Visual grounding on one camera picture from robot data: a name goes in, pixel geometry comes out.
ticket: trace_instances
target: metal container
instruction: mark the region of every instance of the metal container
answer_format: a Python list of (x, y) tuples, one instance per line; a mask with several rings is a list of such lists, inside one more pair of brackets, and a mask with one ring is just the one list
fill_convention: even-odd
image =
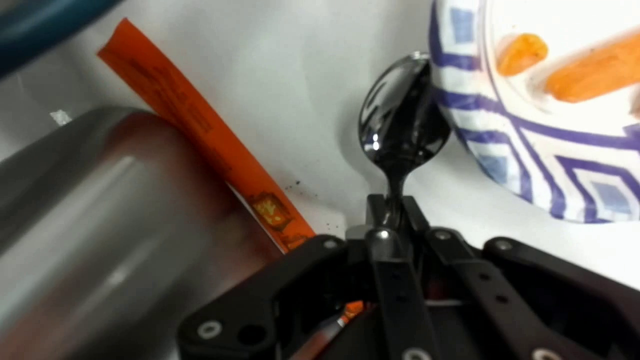
[(281, 255), (171, 126), (97, 111), (0, 165), (0, 359), (176, 359), (179, 323)]

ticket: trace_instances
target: spoon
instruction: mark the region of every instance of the spoon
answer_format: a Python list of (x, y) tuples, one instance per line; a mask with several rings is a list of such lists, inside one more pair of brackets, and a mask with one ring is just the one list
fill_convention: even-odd
[(388, 180), (384, 227), (400, 229), (406, 177), (432, 160), (451, 132), (435, 100), (429, 55), (400, 58), (374, 83), (361, 111), (358, 136)]

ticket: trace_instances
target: orange wrapper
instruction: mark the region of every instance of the orange wrapper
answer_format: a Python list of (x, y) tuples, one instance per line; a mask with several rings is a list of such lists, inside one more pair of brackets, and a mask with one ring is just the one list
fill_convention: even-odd
[(164, 121), (176, 126), (250, 204), (281, 250), (314, 231), (274, 178), (189, 78), (130, 23), (122, 21), (98, 57)]

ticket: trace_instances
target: bowl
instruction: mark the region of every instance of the bowl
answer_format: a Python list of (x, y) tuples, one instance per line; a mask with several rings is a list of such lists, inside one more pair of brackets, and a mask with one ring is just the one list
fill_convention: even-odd
[[(554, 218), (639, 221), (640, 123), (633, 115), (639, 86), (580, 105), (542, 91), (554, 68), (635, 31), (639, 11), (633, 0), (435, 0), (429, 47), (436, 100), (494, 182)], [(603, 12), (607, 25), (590, 18)], [(497, 57), (524, 33), (545, 39), (550, 55), (507, 78)]]

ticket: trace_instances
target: white surface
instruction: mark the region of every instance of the white surface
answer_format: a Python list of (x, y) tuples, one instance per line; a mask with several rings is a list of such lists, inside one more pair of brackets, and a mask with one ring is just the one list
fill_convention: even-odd
[[(0, 156), (19, 146), (8, 130), (21, 125), (23, 141), (38, 138), (57, 126), (55, 111), (142, 106), (95, 57), (129, 16), (220, 111), (311, 225), (343, 236), (362, 225), (367, 195), (384, 190), (356, 142), (361, 103), (391, 63), (426, 48), (429, 9), (430, 0), (129, 0), (0, 84)], [(477, 246), (515, 236), (640, 288), (640, 225), (553, 221), (484, 178), (459, 142), (415, 172), (406, 193), (432, 225), (454, 227)]]

